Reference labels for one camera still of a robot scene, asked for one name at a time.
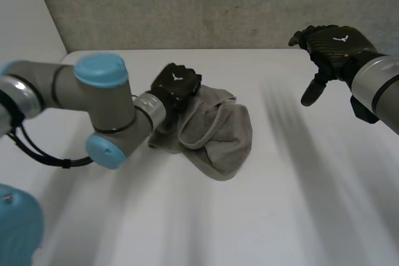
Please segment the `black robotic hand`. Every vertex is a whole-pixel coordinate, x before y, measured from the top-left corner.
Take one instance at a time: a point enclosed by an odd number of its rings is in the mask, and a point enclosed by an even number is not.
[[[150,93],[158,97],[168,113],[181,113],[201,86],[202,76],[184,65],[168,64],[151,84]]]
[[[297,31],[288,44],[308,51],[319,68],[300,100],[304,106],[316,102],[330,80],[346,81],[350,87],[360,67],[382,56],[360,31],[349,26],[309,26]]]

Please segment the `gray wall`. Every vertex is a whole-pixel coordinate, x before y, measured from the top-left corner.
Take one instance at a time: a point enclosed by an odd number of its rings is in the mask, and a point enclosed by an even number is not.
[[[69,52],[286,48],[309,24],[355,26],[399,54],[398,0],[45,0]]]

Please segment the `white tabletop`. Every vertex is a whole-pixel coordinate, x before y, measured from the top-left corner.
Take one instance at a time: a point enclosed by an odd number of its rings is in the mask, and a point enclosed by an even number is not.
[[[299,50],[124,50],[132,92],[169,62],[203,75],[248,107],[252,152],[217,182],[181,154],[143,144],[117,171],[41,166],[1,141],[2,183],[33,193],[46,214],[35,265],[398,265],[399,139],[353,115],[332,82],[299,103],[316,67]],[[74,64],[74,52],[64,63]],[[85,113],[49,110],[27,122],[50,153],[83,156]]]

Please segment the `gray towel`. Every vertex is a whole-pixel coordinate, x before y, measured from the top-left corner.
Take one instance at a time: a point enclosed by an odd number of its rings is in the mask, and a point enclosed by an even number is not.
[[[202,85],[177,124],[159,127],[148,144],[183,153],[205,175],[225,181],[235,176],[251,151],[251,120],[234,95]]]

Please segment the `robotic arm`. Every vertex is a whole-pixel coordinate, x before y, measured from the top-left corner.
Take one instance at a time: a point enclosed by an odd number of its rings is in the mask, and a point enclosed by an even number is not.
[[[86,151],[109,169],[118,168],[153,129],[173,118],[201,82],[194,70],[170,64],[150,91],[132,101],[124,61],[112,54],[86,57],[75,66],[19,61],[3,72],[0,136],[46,108],[85,111],[94,128]]]
[[[94,161],[116,169],[152,130],[176,119],[200,85],[201,75],[194,70],[169,64],[133,101],[124,61],[117,55],[86,57],[75,66],[13,62],[0,76],[0,136],[46,108],[85,111],[94,133],[85,145],[91,159],[82,159],[81,165]],[[38,202],[0,184],[0,266],[29,266],[43,231]]]
[[[348,26],[309,26],[298,31],[289,45],[310,54],[319,71],[302,96],[312,105],[327,82],[341,80],[349,86],[356,117],[367,123],[381,120],[399,134],[399,57],[379,54],[358,30]]]

